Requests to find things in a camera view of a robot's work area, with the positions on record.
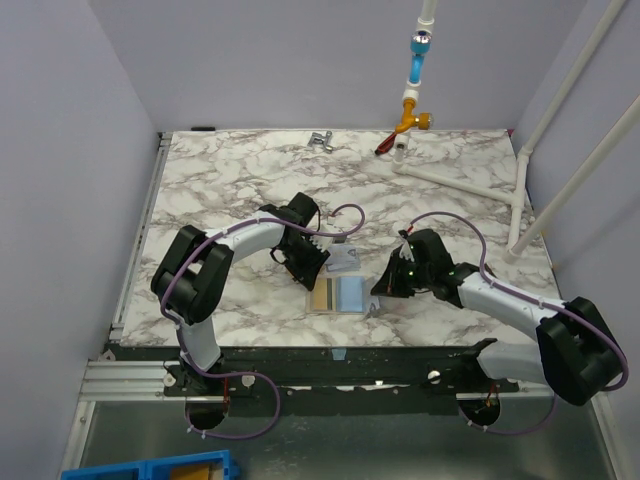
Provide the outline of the single gold card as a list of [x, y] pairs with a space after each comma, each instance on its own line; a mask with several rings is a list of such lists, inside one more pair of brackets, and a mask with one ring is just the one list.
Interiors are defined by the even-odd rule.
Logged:
[[335, 280], [324, 277], [316, 280], [314, 289], [309, 293], [309, 310], [311, 312], [332, 312], [335, 310]]

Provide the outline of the silver VIP card stack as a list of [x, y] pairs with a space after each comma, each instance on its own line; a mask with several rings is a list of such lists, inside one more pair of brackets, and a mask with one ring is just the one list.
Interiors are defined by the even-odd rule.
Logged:
[[328, 253], [329, 258], [325, 263], [327, 272], [351, 272], [358, 271], [361, 261], [357, 249], [348, 244], [331, 245]]

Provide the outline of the beige card holder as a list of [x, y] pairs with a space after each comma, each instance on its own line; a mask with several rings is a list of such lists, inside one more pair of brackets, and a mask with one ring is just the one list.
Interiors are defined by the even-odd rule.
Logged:
[[335, 280], [335, 310], [332, 312], [311, 312], [309, 310], [309, 291], [306, 297], [306, 312], [315, 314], [347, 314], [347, 315], [368, 315], [368, 298], [373, 288], [373, 279], [361, 275], [330, 275], [318, 277], [332, 277]]

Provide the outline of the single silver card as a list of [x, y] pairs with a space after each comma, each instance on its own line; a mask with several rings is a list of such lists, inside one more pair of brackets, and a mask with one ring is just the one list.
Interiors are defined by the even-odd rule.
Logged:
[[381, 312], [380, 299], [377, 296], [368, 298], [368, 311], [369, 316], [375, 317]]

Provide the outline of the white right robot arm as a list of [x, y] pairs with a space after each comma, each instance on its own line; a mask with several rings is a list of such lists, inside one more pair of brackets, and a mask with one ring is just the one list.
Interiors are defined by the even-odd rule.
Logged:
[[627, 368], [597, 307], [577, 297], [566, 302], [534, 297], [499, 282], [480, 267], [452, 260], [431, 229], [402, 232], [374, 296], [410, 298], [421, 291], [459, 309], [488, 315], [531, 339], [518, 347], [492, 341], [460, 367], [460, 379], [480, 392], [496, 379], [546, 385], [564, 401], [581, 406]]

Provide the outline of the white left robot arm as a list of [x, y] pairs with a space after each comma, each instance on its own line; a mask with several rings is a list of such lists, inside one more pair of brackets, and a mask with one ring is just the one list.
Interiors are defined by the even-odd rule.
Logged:
[[306, 227], [319, 215], [311, 197], [298, 193], [285, 206], [266, 205], [254, 217], [207, 233], [181, 228], [151, 280], [161, 313], [177, 327], [181, 356], [191, 364], [187, 382], [201, 395], [214, 393], [222, 380], [215, 365], [221, 349], [212, 314], [231, 266], [261, 250], [280, 252], [293, 279], [311, 291], [329, 252], [316, 245]]

